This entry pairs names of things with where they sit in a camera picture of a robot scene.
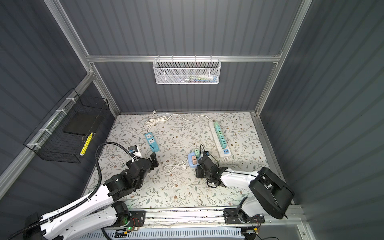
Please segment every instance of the floral tablecloth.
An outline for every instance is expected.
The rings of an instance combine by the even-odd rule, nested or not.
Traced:
[[[186,122],[179,116],[172,116],[166,122],[158,122],[152,127],[160,151],[156,153],[159,167],[151,171],[145,178],[141,189],[123,197],[131,209],[164,208],[164,207],[209,207],[238,205],[250,194],[249,191],[236,187],[209,188],[204,179],[197,179],[195,169],[177,168],[166,174],[166,164],[178,164],[187,159],[188,153],[203,144],[205,149],[219,160],[220,167],[226,166],[235,170],[254,171],[268,167],[263,148],[257,136],[250,113],[208,113],[214,121],[219,121],[223,134],[230,146],[232,157],[228,160],[218,158],[208,120],[200,117],[196,122]],[[193,120],[198,114],[181,114]],[[148,128],[145,121],[153,118],[152,114],[119,115],[108,141],[117,142],[128,148],[137,145],[141,154],[149,158],[151,151],[144,137]],[[126,169],[129,156],[113,145],[106,145],[100,155],[100,167],[103,182],[112,175]],[[88,183],[85,194],[91,192],[97,183],[95,170]]]

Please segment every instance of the coiled white cord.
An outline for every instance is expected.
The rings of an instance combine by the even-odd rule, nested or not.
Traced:
[[[148,132],[151,131],[151,128],[152,128],[156,123],[158,123],[158,122],[165,122],[165,121],[168,121],[173,115],[178,115],[178,116],[180,116],[179,114],[174,113],[174,114],[170,115],[169,117],[167,117],[167,116],[156,117],[156,115],[155,115],[155,111],[154,111],[153,115],[155,116],[155,118],[151,118],[151,119],[149,119],[149,120],[147,120],[147,121],[145,122],[145,124],[147,125],[147,127],[149,127]],[[188,119],[185,119],[185,118],[183,118],[182,116],[180,116],[180,118],[184,119],[184,120],[187,121],[187,122],[195,122],[196,119],[197,119],[198,117],[206,117],[206,118],[208,118],[211,122],[213,122],[212,119],[210,119],[210,118],[207,117],[206,115],[199,115],[199,116],[195,117],[195,119],[194,119],[193,121],[188,120]]]
[[[170,170],[166,171],[166,168],[167,168],[167,167],[173,167],[173,168],[171,168]],[[182,168],[186,169],[186,168],[187,168],[187,161],[186,161],[186,160],[183,160],[183,161],[180,162],[179,164],[167,164],[167,165],[164,166],[163,171],[164,171],[165,173],[172,173],[172,172],[175,171],[176,168],[178,168],[178,167],[182,167]]]

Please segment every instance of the light blue power strip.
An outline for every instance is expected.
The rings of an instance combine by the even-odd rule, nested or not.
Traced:
[[[153,138],[153,135],[151,132],[145,134],[145,137],[147,139],[147,142],[149,144],[149,147],[151,148],[151,150],[153,152],[158,152],[160,149],[159,149],[159,146],[157,144],[157,142],[155,141],[155,139]]]

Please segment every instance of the wire basket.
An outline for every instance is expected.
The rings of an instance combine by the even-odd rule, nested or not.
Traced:
[[[217,84],[220,68],[220,59],[205,62],[153,61],[158,84]]]
[[[76,95],[45,128],[38,130],[40,137],[30,142],[29,136],[24,145],[34,151],[41,159],[47,161],[80,163],[87,152],[82,152],[88,136],[94,136],[109,112],[108,101],[84,95]],[[87,119],[86,126],[79,126],[81,132],[71,132],[69,126],[74,125],[78,117]]]

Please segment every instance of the yellow highlighter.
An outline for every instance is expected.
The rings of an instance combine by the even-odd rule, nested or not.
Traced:
[[[87,148],[89,146],[89,143],[92,140],[92,137],[93,137],[93,133],[91,132],[91,134],[87,138],[87,141],[85,141],[85,143],[84,143],[84,147],[83,147],[83,149],[80,152],[80,156],[83,156],[85,154],[85,151],[87,151]]]

